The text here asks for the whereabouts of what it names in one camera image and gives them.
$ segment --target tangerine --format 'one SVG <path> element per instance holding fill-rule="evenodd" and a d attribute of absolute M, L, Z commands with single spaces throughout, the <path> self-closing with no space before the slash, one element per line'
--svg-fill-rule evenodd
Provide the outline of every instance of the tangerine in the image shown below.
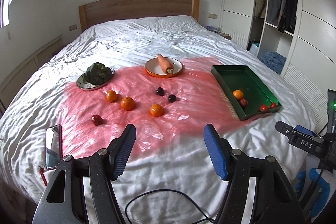
<path fill-rule="evenodd" d="M 238 101 L 244 98 L 244 94 L 241 90 L 235 90 L 232 94 Z"/>
<path fill-rule="evenodd" d="M 158 105 L 158 104 L 154 104 L 151 106 L 151 114 L 154 117 L 158 117 L 161 116 L 163 114 L 163 107 Z"/>
<path fill-rule="evenodd" d="M 114 103 L 118 99 L 118 94 L 114 90 L 108 90 L 106 92 L 106 100 L 110 103 Z"/>
<path fill-rule="evenodd" d="M 132 110 L 135 106 L 135 102 L 131 97 L 124 97 L 121 100 L 120 106 L 125 110 Z"/>

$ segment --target red apple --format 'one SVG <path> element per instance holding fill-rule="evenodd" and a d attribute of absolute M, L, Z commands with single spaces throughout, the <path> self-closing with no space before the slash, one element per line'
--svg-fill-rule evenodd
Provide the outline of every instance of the red apple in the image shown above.
<path fill-rule="evenodd" d="M 245 108 L 245 107 L 247 107 L 248 102 L 245 98 L 243 98 L 243 99 L 239 100 L 239 104 L 241 105 L 242 108 Z"/>
<path fill-rule="evenodd" d="M 103 123 L 103 119 L 98 114 L 92 115 L 91 120 L 95 126 Z"/>
<path fill-rule="evenodd" d="M 261 106 L 259 107 L 259 110 L 260 110 L 260 111 L 265 111 L 265 110 L 268 110 L 268 107 L 267 107 L 267 105 L 261 105 Z"/>
<path fill-rule="evenodd" d="M 269 106 L 269 108 L 276 108 L 278 105 L 276 103 L 271 103 L 271 105 Z"/>

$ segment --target wooden headboard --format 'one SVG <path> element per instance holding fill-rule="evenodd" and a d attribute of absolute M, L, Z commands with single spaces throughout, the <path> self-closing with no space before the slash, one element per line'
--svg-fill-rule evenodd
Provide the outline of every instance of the wooden headboard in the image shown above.
<path fill-rule="evenodd" d="M 87 28 L 118 19 L 192 16 L 198 21 L 200 0 L 99 0 L 79 7 L 82 32 Z"/>

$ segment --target green metal tray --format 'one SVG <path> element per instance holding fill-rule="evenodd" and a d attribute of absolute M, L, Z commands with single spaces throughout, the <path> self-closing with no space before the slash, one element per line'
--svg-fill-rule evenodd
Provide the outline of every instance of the green metal tray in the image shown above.
<path fill-rule="evenodd" d="M 280 110 L 279 100 L 248 66 L 214 65 L 211 73 L 222 87 L 241 121 L 256 114 L 274 113 Z M 233 96 L 234 90 L 241 90 L 244 93 L 244 98 L 248 101 L 245 109 Z M 261 105 L 265 104 L 269 107 L 272 102 L 278 106 L 262 112 L 259 110 Z"/>

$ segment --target red plastic sheet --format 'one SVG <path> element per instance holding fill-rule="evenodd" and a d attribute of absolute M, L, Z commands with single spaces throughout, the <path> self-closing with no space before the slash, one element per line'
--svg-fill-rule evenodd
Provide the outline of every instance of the red plastic sheet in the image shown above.
<path fill-rule="evenodd" d="M 67 84 L 58 117 L 63 129 L 63 155 L 91 156 L 119 137 L 128 123 L 134 124 L 137 132 L 132 153 L 141 153 L 167 145 L 177 134 L 201 138 L 208 123 L 225 133 L 249 122 L 239 120 L 211 74 L 211 66 L 221 64 L 217 58 L 183 59 L 181 63 L 184 71 L 169 79 L 150 76 L 143 66 L 136 66 L 118 69 L 108 85 L 99 90 L 83 91 L 76 83 Z M 156 95 L 159 86 L 165 90 L 164 96 Z M 107 90 L 119 95 L 117 102 L 106 100 Z M 177 96 L 176 102 L 168 102 L 170 94 Z M 120 101 L 126 96 L 136 103 L 131 111 L 120 108 Z M 151 116 L 153 104 L 163 106 L 162 116 Z M 91 121 L 93 114 L 100 115 L 105 123 L 95 126 Z"/>

